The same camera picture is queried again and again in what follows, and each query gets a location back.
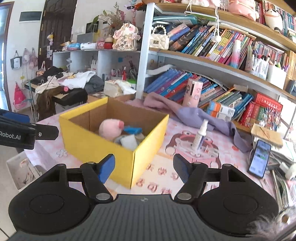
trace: clothes pile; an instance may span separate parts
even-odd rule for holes
[[[38,95],[39,121],[56,114],[52,97],[63,93],[64,87],[68,87],[69,92],[77,88],[85,89],[87,94],[93,94],[104,89],[104,81],[94,71],[74,74],[64,72],[63,69],[55,66],[46,70],[43,75],[31,80],[31,83],[38,85],[35,88],[35,95]]]

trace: wooden shelf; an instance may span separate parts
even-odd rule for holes
[[[237,129],[242,130],[242,131],[247,132],[247,133],[251,133],[251,129],[249,127],[242,126],[236,120],[233,120],[232,122],[235,124],[235,127]]]
[[[276,95],[280,95],[290,100],[293,103],[296,103],[296,97],[294,97],[293,95],[289,94],[288,92],[276,87],[275,85],[263,79],[260,79],[257,76],[249,74],[240,69],[235,69],[228,65],[217,63],[204,57],[195,57],[195,56],[184,54],[181,52],[173,52],[169,50],[160,50],[160,49],[150,48],[149,53],[179,60],[178,63],[169,62],[169,64],[174,64],[179,66],[181,65],[190,66],[191,64],[194,64],[196,66],[195,70],[199,74],[203,74],[211,78],[217,79],[218,81],[224,84],[229,83],[229,86],[232,86],[233,84],[248,85],[250,89],[254,89],[262,93],[264,93],[264,90],[267,90]]]
[[[187,4],[181,4],[181,3],[156,3],[156,6],[162,11],[162,12],[178,12],[178,13],[184,13],[187,8]],[[195,6],[192,5],[192,11],[196,13],[202,13],[207,14],[210,16],[215,16],[215,10],[213,8],[208,7],[201,7],[201,6]],[[218,10],[219,12],[219,19],[222,21],[226,21],[229,23],[233,23],[239,26],[242,26],[246,29],[254,31],[253,35],[258,34],[258,37],[266,36],[270,40],[274,40],[277,43],[283,45],[287,49],[290,49],[294,52],[296,52],[296,44],[291,41],[290,39],[286,38],[284,35],[279,34],[278,32],[272,30],[271,28],[260,24],[256,21],[252,21],[246,17],[233,14],[230,12],[226,12],[223,10]]]

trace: pink bag hanging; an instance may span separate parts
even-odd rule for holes
[[[32,53],[30,54],[29,69],[34,69],[38,66],[38,58],[36,57],[35,49],[32,48]]]
[[[15,100],[13,102],[15,108],[20,110],[26,106],[26,102],[23,102],[26,99],[26,96],[23,94],[18,84],[15,83]]]

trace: smartphone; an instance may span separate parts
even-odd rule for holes
[[[255,153],[251,161],[248,173],[257,177],[263,178],[265,169],[268,163],[269,154],[271,151],[271,145],[258,140],[255,148]]]

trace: white handbag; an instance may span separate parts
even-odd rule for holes
[[[164,34],[155,34],[157,28],[162,28]],[[163,25],[157,25],[154,27],[151,37],[150,37],[150,48],[164,49],[168,50],[170,38],[166,34],[166,29]]]

